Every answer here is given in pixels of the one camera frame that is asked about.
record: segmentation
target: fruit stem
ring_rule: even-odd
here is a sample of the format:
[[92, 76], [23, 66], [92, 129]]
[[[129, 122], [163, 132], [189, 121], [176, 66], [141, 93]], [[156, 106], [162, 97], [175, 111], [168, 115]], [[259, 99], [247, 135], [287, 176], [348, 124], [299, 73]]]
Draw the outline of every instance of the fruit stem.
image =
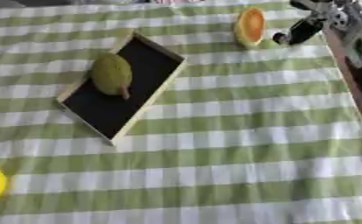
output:
[[130, 95], [126, 87], [120, 87], [120, 91], [122, 92], [122, 98], [124, 98], [124, 100], [129, 99]]

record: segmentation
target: table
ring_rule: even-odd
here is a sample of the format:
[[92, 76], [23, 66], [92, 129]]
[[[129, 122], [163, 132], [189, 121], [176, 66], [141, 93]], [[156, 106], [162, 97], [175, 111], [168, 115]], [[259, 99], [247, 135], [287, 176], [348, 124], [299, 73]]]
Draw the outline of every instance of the table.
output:
[[[245, 5], [266, 37], [233, 41]], [[362, 116], [282, 0], [0, 10], [0, 223], [362, 223]], [[189, 66], [116, 147], [54, 98], [129, 28]]]

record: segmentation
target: orange slice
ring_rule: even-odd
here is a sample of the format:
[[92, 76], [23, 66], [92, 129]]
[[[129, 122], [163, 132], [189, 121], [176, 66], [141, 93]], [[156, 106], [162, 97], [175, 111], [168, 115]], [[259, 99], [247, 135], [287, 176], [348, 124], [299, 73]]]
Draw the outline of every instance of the orange slice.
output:
[[257, 46], [262, 40], [265, 19], [262, 11], [249, 7], [238, 17], [235, 24], [235, 35], [244, 46]]

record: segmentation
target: wooden tray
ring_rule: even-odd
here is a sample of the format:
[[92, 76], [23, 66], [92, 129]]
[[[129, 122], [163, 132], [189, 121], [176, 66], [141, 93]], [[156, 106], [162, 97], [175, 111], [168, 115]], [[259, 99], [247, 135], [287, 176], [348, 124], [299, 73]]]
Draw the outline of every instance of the wooden tray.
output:
[[143, 111], [174, 80], [185, 66], [181, 56], [133, 32], [111, 51], [126, 59], [132, 68], [130, 98], [101, 93], [89, 78], [71, 84], [57, 102], [84, 123], [115, 144]]

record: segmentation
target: green fruit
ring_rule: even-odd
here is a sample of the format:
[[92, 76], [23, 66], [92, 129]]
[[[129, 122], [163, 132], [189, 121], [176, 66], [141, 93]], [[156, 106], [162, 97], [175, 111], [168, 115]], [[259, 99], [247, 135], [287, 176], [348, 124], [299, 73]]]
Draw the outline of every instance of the green fruit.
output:
[[119, 55], [105, 53], [93, 63], [91, 78], [105, 95], [122, 95], [129, 98], [128, 87], [132, 81], [130, 64]]

